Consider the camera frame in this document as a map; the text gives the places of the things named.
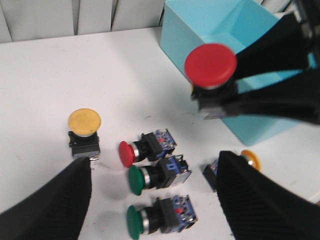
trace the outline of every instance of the plastic box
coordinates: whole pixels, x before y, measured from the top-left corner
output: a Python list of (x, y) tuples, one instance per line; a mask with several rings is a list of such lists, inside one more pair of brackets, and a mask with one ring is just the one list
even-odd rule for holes
[[(277, 21), (278, 18), (254, 0), (166, 0), (160, 46), (185, 75), (185, 60), (197, 46), (223, 43), (238, 53)], [(247, 77), (239, 81), (239, 91), (258, 89), (297, 73), (282, 71)], [(248, 146), (298, 124), (294, 120), (254, 115), (222, 120)]]

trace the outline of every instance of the yellow mushroom button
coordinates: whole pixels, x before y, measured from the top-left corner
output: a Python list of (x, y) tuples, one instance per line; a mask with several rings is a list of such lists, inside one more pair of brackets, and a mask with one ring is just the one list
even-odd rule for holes
[(77, 135), (92, 135), (99, 129), (101, 117), (93, 109), (81, 108), (71, 113), (68, 124)]
[(241, 155), (246, 156), (248, 160), (252, 162), (252, 167), (261, 171), (262, 165), (260, 158), (253, 151), (246, 149), (241, 152)]

